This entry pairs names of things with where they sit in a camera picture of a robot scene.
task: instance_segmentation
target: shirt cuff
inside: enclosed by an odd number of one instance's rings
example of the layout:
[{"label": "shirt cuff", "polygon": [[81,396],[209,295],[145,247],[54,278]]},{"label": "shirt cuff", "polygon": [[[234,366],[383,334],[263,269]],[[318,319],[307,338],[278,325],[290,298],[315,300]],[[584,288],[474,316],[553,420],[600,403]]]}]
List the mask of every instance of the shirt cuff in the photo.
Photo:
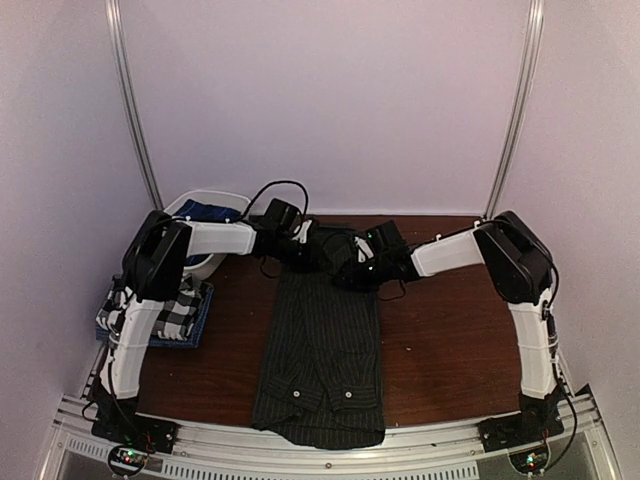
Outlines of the shirt cuff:
[{"label": "shirt cuff", "polygon": [[366,410],[378,407],[378,396],[373,385],[341,385],[329,391],[329,402],[333,411]]},{"label": "shirt cuff", "polygon": [[324,395],[322,388],[309,387],[281,375],[271,377],[264,390],[272,397],[312,412],[318,410]]}]

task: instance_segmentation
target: blue towel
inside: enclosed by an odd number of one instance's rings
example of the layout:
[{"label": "blue towel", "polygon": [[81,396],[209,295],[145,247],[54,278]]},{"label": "blue towel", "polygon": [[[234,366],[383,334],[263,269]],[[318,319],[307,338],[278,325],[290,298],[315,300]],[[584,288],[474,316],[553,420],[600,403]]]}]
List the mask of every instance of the blue towel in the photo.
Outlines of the blue towel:
[{"label": "blue towel", "polygon": [[[228,207],[205,205],[195,200],[187,200],[180,209],[174,213],[177,217],[190,217],[194,222],[223,222],[225,219],[233,220],[239,217],[241,212]],[[195,255],[187,258],[185,266],[191,267],[204,262],[209,255]]]}]

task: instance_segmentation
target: metal frame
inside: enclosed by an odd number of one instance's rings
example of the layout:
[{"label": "metal frame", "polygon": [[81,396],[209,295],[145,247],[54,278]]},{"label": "metal frame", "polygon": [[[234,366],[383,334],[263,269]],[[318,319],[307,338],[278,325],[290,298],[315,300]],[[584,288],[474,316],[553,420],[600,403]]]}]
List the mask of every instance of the metal frame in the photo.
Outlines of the metal frame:
[{"label": "metal frame", "polygon": [[[138,106],[133,91],[133,82],[131,80],[129,61],[127,59],[125,46],[124,30],[122,28],[122,20],[120,17],[120,0],[105,0],[105,5],[125,113],[127,115],[131,139],[133,140],[136,156],[138,158],[140,172],[142,173],[147,194],[149,195],[154,208],[163,209],[160,190],[151,165],[149,150],[142,130],[140,114],[138,112]],[[506,183],[511,162],[513,161],[518,137],[524,120],[527,100],[533,84],[533,76],[538,62],[543,23],[544,0],[531,0],[518,86],[516,89],[511,119],[509,121],[509,127],[507,129],[507,136],[502,149],[500,163],[484,214],[486,218],[492,218],[495,214],[498,201],[502,196],[502,191]]]},{"label": "metal frame", "polygon": [[524,122],[524,112],[533,84],[533,76],[538,63],[540,53],[540,43],[542,40],[542,28],[544,24],[544,0],[531,0],[529,9],[529,20],[527,23],[527,33],[524,40],[524,50],[522,53],[522,63],[520,65],[520,77],[514,98],[511,120],[507,129],[500,157],[500,164],[496,173],[496,178],[491,189],[491,195],[484,216],[492,218],[496,213],[496,208],[502,191],[504,190],[507,174],[513,161],[513,156],[518,144],[518,137]]},{"label": "metal frame", "polygon": [[[611,450],[602,419],[591,395],[574,398],[578,412],[578,431],[587,435],[598,478],[617,480],[618,466]],[[51,448],[45,456],[39,477],[58,478],[65,452],[96,460],[106,460],[112,444],[91,436],[91,424],[81,416],[86,400],[63,397],[56,413]],[[571,433],[573,417],[566,403],[560,404],[560,416]],[[87,416],[95,415],[95,408]],[[421,475],[465,470],[478,478],[477,461],[504,456],[506,450],[485,453],[478,437],[477,424],[471,419],[435,425],[390,428],[387,438],[377,447],[352,451],[323,451],[292,445],[270,432],[248,428],[178,421],[179,430],[172,455],[154,455],[145,471],[160,478],[270,478],[272,480],[317,479],[356,480],[396,478],[410,480]]]},{"label": "metal frame", "polygon": [[105,5],[125,114],[127,115],[127,123],[136,156],[138,157],[140,172],[142,173],[142,179],[153,207],[162,210],[164,205],[151,166],[149,150],[147,149],[147,142],[144,138],[142,123],[140,121],[140,113],[138,112],[138,105],[133,92],[133,82],[131,80],[131,72],[129,71],[124,31],[122,29],[122,20],[120,19],[120,0],[105,0]]}]

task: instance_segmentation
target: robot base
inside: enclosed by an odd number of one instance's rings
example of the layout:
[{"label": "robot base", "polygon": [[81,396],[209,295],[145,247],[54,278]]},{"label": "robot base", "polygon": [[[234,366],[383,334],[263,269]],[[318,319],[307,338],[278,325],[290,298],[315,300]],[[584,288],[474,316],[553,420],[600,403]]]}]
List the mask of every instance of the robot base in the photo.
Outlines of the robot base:
[{"label": "robot base", "polygon": [[[560,435],[564,432],[564,427],[560,420],[553,416],[545,423],[542,432],[547,431],[547,438]],[[489,418],[480,422],[480,440],[485,452],[495,452],[503,449],[513,449],[542,441],[544,433],[541,431],[526,432],[522,428],[522,413],[509,415],[507,417]]]},{"label": "robot base", "polygon": [[[149,433],[151,445],[153,445],[153,449],[156,452],[170,454],[173,451],[173,443],[176,438],[176,431],[178,430],[176,423],[140,415],[133,417],[133,423],[138,431]],[[135,440],[127,439],[124,434],[114,428],[109,428],[109,426],[103,422],[94,423],[91,428],[91,434],[112,442],[127,445],[140,452],[147,452],[149,441],[145,436],[141,436]]]}]

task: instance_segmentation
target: folded towel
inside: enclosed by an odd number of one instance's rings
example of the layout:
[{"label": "folded towel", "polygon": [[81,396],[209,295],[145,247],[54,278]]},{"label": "folded towel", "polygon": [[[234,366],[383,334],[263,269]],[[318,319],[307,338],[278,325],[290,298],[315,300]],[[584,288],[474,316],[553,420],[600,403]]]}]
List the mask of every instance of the folded towel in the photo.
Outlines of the folded towel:
[{"label": "folded towel", "polygon": [[[207,318],[209,317],[209,307],[211,306],[211,299],[213,298],[213,286],[208,283],[202,283],[202,286],[205,290],[202,302],[200,303],[200,308],[196,313],[196,321],[193,324],[193,328],[191,329],[191,335],[189,335],[189,339],[185,342],[175,341],[175,340],[163,340],[158,337],[149,338],[149,347],[151,348],[198,348],[200,346],[200,341],[202,340],[202,333],[204,332],[204,326],[207,323]],[[109,338],[109,331],[104,330],[99,325],[96,324],[96,340],[101,340],[106,342]]]},{"label": "folded towel", "polygon": [[[176,299],[164,302],[164,308],[158,314],[151,335],[165,340],[187,341],[206,287],[208,284],[203,284],[191,275],[186,276]],[[133,291],[124,285],[119,276],[114,276],[107,298],[96,316],[96,323],[105,330],[111,330],[118,318],[125,315],[132,298]]]}]

